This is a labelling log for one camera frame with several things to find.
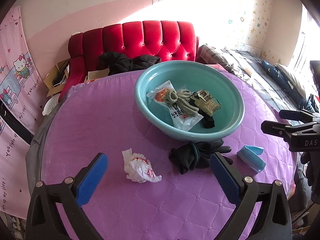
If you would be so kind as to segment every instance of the sunlight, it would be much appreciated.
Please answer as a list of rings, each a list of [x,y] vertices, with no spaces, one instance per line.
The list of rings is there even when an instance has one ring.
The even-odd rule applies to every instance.
[[[310,28],[309,59],[320,60],[320,28],[314,19],[311,21]]]
[[[162,0],[119,23],[144,20],[192,22],[200,45],[235,48],[247,43],[255,0]]]

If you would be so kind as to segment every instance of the red tufted headboard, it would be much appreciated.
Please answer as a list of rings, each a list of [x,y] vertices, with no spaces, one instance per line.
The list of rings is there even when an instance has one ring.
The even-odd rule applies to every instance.
[[[99,56],[105,52],[195,61],[198,38],[192,23],[172,21],[129,22],[73,35],[68,45],[70,74],[60,98],[71,86],[83,82],[88,71],[97,70]]]

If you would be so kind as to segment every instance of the rope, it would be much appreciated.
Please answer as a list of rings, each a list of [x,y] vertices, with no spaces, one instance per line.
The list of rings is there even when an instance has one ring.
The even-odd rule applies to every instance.
[[[188,101],[190,101],[190,96],[192,95],[189,90],[180,90],[178,93],[173,89],[169,89],[164,97],[164,102],[168,106],[172,106],[177,103],[180,110],[190,116],[196,116],[198,114],[199,108],[191,106]]]

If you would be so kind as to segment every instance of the black glove on robot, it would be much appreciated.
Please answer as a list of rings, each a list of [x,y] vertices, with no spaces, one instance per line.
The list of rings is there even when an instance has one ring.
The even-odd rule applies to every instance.
[[[229,153],[231,147],[222,146],[223,139],[211,142],[190,142],[178,149],[172,148],[169,154],[169,160],[179,169],[180,174],[185,174],[189,170],[205,169],[210,167],[210,156],[215,152]],[[231,165],[233,161],[224,157]]]
[[[313,165],[312,165],[310,153],[309,152],[304,152],[301,155],[300,161],[301,161],[301,163],[303,165],[308,163],[308,167],[307,167],[307,170],[306,170],[306,178],[308,179],[308,185],[312,186],[314,181],[315,181],[315,178],[313,176]]]

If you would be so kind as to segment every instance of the teal plastic basin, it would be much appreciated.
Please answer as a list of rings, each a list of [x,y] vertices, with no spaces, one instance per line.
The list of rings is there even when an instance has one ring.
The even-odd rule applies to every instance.
[[[191,130],[182,131],[173,126],[169,111],[146,97],[146,94],[170,80],[179,90],[206,89],[221,103],[213,114],[215,127],[205,129],[201,121]],[[168,136],[181,141],[211,141],[233,133],[244,117],[244,103],[236,86],[222,73],[206,65],[184,60],[166,61],[144,71],[138,78],[134,96],[141,113]]]

